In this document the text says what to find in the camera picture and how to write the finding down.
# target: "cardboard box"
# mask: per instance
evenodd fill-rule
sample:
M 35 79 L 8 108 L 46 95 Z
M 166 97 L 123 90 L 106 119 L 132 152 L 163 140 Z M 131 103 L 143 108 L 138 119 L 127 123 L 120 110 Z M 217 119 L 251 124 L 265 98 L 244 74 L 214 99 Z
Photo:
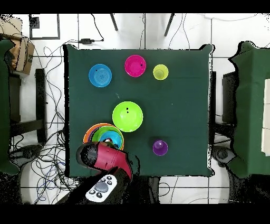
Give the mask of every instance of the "cardboard box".
M 30 74 L 32 59 L 35 46 L 29 41 L 27 37 L 22 37 L 22 21 L 16 18 L 0 18 L 0 25 L 2 30 L 0 34 L 4 38 L 10 39 L 15 46 L 10 49 L 15 59 L 12 60 L 11 70 L 23 74 Z
M 1 15 L 0 33 L 21 38 L 20 34 L 22 33 L 22 21 L 18 18 Z

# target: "purple cup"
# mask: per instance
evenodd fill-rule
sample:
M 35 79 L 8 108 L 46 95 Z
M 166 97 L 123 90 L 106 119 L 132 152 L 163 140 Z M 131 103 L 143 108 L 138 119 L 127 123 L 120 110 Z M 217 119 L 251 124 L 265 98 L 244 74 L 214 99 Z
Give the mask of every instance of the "purple cup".
M 153 144 L 153 152 L 158 155 L 162 156 L 165 155 L 168 151 L 168 145 L 166 142 L 162 140 L 156 140 Z

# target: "orange bowl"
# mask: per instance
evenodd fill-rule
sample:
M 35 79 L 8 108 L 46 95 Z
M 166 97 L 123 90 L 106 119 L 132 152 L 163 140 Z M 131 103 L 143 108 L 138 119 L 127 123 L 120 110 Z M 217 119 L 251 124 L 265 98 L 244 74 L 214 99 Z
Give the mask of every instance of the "orange bowl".
M 108 123 L 99 123 L 99 124 L 93 125 L 85 133 L 85 135 L 83 137 L 83 143 L 88 142 L 88 139 L 91 136 L 91 134 L 93 134 L 93 131 L 96 130 L 97 128 L 99 128 L 99 127 L 102 127 L 102 126 L 112 126 L 112 127 L 115 127 L 115 126 L 113 126 L 111 124 L 108 124 Z M 120 150 L 123 150 L 123 149 L 124 149 L 124 139 L 123 139 L 123 144 L 122 144 L 122 147 L 120 148 Z

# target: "blue bowl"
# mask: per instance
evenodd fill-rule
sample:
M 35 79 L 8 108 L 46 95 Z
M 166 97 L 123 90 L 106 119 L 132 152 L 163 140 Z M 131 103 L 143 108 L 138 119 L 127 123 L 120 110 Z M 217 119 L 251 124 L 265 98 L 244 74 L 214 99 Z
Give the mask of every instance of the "blue bowl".
M 114 146 L 116 146 L 116 148 L 119 148 L 122 144 L 122 138 L 121 136 L 117 133 L 114 132 L 112 130 L 109 130 L 107 132 L 105 132 L 101 137 L 99 141 L 104 141 L 106 139 L 110 138 L 114 144 Z
M 105 87 L 112 80 L 112 72 L 105 64 L 96 64 L 90 69 L 88 77 L 94 86 Z

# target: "green bowl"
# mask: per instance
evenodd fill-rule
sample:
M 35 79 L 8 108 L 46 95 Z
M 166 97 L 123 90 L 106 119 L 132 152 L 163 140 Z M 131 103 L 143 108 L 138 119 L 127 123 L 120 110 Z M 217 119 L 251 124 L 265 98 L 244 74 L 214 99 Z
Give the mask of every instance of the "green bowl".
M 142 124 L 142 110 L 134 102 L 121 102 L 113 110 L 112 120 L 114 125 L 121 131 L 133 132 Z
M 113 132 L 116 132 L 116 133 L 118 133 L 118 134 L 121 136 L 121 138 L 122 138 L 122 144 L 121 144 L 121 146 L 119 146 L 119 148 L 121 148 L 122 145 L 123 145 L 123 143 L 124 143 L 124 137 L 123 137 L 122 133 L 120 132 L 120 130 L 119 130 L 118 128 L 116 128 L 116 127 L 113 127 L 113 126 L 102 126 L 102 127 L 97 128 L 97 129 L 94 131 L 94 133 L 93 133 L 93 135 L 92 135 L 92 137 L 91 137 L 91 141 L 92 141 L 92 142 L 99 142 L 101 136 L 102 136 L 105 132 L 107 132 L 107 131 L 109 131 L 109 130 L 111 130 L 111 131 L 113 131 Z

